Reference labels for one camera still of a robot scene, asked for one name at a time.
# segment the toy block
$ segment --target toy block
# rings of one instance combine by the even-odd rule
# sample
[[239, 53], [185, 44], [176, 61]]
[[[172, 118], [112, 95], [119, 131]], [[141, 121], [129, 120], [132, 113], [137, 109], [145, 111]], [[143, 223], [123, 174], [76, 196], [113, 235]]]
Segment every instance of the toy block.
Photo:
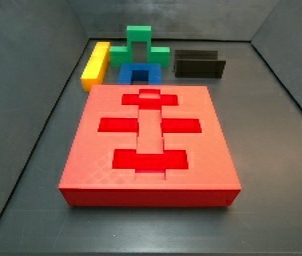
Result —
[[132, 62], [133, 43], [137, 42], [145, 43], [147, 62], [160, 63], [163, 68], [168, 67], [169, 48], [151, 46], [151, 26], [127, 26], [127, 46], [111, 47], [111, 65], [113, 67], [120, 67], [123, 63]]
[[175, 76], [222, 78], [226, 61], [218, 60], [218, 51], [176, 50]]
[[160, 63], [165, 68], [169, 65], [169, 48], [168, 47], [151, 47], [148, 62]]
[[127, 26], [127, 42], [151, 42], [151, 26]]
[[124, 46], [111, 46], [109, 56], [112, 67], [120, 67], [124, 63], [132, 62], [132, 54]]
[[109, 42], [97, 42], [81, 74], [83, 90], [89, 91], [92, 86], [103, 83], [109, 62]]
[[159, 64], [125, 63], [121, 65], [117, 84], [131, 85], [133, 81], [145, 81], [149, 85], [161, 84], [161, 68]]
[[59, 189], [71, 206], [228, 206], [240, 183], [202, 86], [96, 86]]

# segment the box top surface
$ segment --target box top surface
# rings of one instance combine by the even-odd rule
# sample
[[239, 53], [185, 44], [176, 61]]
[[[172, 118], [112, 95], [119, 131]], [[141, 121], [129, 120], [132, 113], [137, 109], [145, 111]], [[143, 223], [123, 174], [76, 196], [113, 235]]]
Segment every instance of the box top surface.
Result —
[[[140, 102], [156, 102], [156, 97], [176, 97], [177, 105], [167, 104], [165, 101], [159, 109], [147, 109], [139, 103], [121, 105], [127, 96], [141, 99]], [[117, 125], [115, 131], [99, 131], [103, 118], [131, 122], [137, 120], [139, 131], [135, 131], [135, 126], [128, 125]], [[184, 126], [177, 126], [183, 124], [183, 120], [192, 119], [199, 121], [200, 132], [187, 132]], [[175, 163], [176, 154], [172, 154], [179, 151], [185, 154], [184, 157], [179, 154], [181, 163], [185, 162], [180, 167], [180, 161], [179, 165]], [[136, 155], [151, 158], [136, 159]], [[59, 188], [239, 190], [240, 184], [207, 88], [165, 85], [95, 86], [87, 100]]]

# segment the gray wall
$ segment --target gray wall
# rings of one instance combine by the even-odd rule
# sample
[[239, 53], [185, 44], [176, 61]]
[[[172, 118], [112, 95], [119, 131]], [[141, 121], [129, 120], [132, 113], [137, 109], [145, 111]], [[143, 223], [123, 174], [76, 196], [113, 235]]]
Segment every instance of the gray wall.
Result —
[[0, 1], [0, 212], [87, 41], [65, 0]]
[[251, 41], [278, 0], [68, 2], [91, 38], [121, 38], [127, 25], [151, 25], [157, 38]]
[[302, 0], [280, 0], [252, 45], [302, 107]]

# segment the cross-shaped recess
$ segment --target cross-shaped recess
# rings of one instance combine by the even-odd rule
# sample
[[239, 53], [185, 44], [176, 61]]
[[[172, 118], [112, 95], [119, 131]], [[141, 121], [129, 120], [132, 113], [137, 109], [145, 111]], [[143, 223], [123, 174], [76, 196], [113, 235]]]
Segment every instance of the cross-shaped recess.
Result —
[[161, 107], [177, 106], [177, 96], [140, 89], [139, 94], [123, 94], [121, 105], [137, 105], [137, 117], [103, 117], [97, 132], [135, 132], [136, 149], [115, 149], [112, 168], [136, 173], [188, 169], [185, 150], [164, 150], [163, 133], [202, 132], [198, 119], [161, 118]]

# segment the red box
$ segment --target red box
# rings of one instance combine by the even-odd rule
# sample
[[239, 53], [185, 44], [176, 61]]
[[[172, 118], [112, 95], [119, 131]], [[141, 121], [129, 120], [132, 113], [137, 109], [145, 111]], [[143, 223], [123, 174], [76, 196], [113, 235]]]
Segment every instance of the red box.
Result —
[[228, 206], [240, 183], [207, 88], [92, 87], [59, 189], [71, 206]]

